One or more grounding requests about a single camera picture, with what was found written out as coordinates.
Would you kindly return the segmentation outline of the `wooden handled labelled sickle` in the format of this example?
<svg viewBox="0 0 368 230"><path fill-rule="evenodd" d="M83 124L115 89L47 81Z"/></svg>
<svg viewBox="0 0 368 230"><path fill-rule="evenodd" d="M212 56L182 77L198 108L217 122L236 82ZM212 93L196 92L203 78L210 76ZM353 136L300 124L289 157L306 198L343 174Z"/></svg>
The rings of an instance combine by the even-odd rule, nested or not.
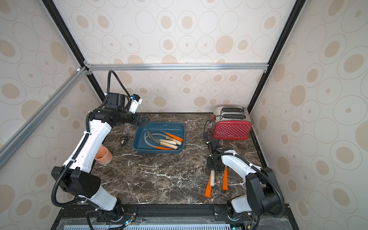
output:
<svg viewBox="0 0 368 230"><path fill-rule="evenodd" d="M176 144L176 145L182 145L182 142L179 141L179 140L176 140L168 135L165 135L165 134L161 134L161 133L152 133L151 134L153 137L160 137L162 138L162 140L165 140L166 142L168 143L173 143L173 144Z"/></svg>

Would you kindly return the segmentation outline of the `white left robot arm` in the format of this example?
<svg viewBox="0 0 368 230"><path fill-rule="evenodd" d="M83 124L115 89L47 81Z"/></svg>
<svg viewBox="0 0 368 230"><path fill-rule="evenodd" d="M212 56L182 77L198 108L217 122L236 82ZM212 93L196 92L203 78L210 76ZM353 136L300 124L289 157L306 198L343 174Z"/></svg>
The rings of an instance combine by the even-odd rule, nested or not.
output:
<svg viewBox="0 0 368 230"><path fill-rule="evenodd" d="M122 218L121 201L103 188L101 179L92 175L91 170L99 148L113 127L125 123L144 127L149 122L146 115L136 111L141 103L137 94L107 91L102 104L87 114L86 130L76 149L61 167L55 166L51 172L55 179L51 202L55 207L85 201L112 221Z"/></svg>

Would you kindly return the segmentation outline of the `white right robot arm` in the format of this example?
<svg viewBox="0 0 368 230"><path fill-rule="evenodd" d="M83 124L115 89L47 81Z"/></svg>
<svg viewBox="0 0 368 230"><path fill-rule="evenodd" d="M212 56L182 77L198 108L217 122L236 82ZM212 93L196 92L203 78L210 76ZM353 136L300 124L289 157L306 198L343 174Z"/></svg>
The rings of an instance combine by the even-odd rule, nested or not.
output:
<svg viewBox="0 0 368 230"><path fill-rule="evenodd" d="M210 169L208 188L214 186L214 174L223 173L223 189L227 188L228 168L235 171L245 181L246 194L228 201L228 216L237 220L242 214L261 216L265 213L281 217L285 213L285 199L276 175L269 167L261 168L249 162L235 150L223 147L217 140L206 142Z"/></svg>

